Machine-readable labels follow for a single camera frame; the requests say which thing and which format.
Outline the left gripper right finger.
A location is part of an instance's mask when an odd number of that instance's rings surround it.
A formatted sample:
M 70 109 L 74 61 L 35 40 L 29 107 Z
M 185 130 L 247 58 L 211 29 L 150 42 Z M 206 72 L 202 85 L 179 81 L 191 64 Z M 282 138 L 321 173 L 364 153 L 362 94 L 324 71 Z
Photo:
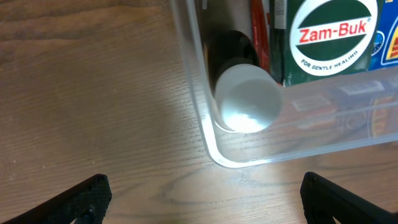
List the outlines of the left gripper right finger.
M 397 213 L 388 212 L 314 172 L 304 175 L 300 196 L 309 224 L 397 223 Z

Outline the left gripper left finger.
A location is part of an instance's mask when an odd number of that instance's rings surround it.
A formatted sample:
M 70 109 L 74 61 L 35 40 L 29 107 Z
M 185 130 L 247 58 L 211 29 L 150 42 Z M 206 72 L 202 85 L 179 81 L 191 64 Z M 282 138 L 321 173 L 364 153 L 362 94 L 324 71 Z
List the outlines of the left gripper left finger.
M 4 224 L 102 224 L 111 199 L 107 176 L 96 174 Z

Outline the dark syrup bottle white cap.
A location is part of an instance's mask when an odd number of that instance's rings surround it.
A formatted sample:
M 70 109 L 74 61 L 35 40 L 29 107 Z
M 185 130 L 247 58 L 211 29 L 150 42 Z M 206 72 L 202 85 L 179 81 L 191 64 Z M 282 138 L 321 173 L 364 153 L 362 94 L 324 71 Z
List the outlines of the dark syrup bottle white cap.
M 257 133 L 282 111 L 282 92 L 260 67 L 255 48 L 238 30 L 216 30 L 206 40 L 208 81 L 216 122 L 233 133 Z

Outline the blue Kool Fever box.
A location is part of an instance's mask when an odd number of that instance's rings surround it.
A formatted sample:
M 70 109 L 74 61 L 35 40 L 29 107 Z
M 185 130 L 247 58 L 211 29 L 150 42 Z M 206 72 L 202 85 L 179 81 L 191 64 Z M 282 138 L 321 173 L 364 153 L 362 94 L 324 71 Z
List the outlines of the blue Kool Fever box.
M 369 70 L 397 66 L 397 13 L 397 0 L 383 2 Z

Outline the green Zam-Buk box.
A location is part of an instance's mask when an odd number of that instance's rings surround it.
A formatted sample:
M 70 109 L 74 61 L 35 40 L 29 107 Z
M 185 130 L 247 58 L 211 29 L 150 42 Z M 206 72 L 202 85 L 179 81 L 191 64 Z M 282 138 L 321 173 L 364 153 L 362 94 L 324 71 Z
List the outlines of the green Zam-Buk box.
M 382 0 L 270 0 L 271 76 L 284 86 L 366 72 Z

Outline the red Panadol ActiFast box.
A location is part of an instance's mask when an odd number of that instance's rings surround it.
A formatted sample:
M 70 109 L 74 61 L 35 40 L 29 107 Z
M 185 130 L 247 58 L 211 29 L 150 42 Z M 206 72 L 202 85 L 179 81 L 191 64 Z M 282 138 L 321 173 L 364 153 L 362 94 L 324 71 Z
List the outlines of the red Panadol ActiFast box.
M 251 0 L 251 26 L 254 48 L 259 60 L 259 66 L 270 72 L 269 53 L 269 7 L 268 1 Z

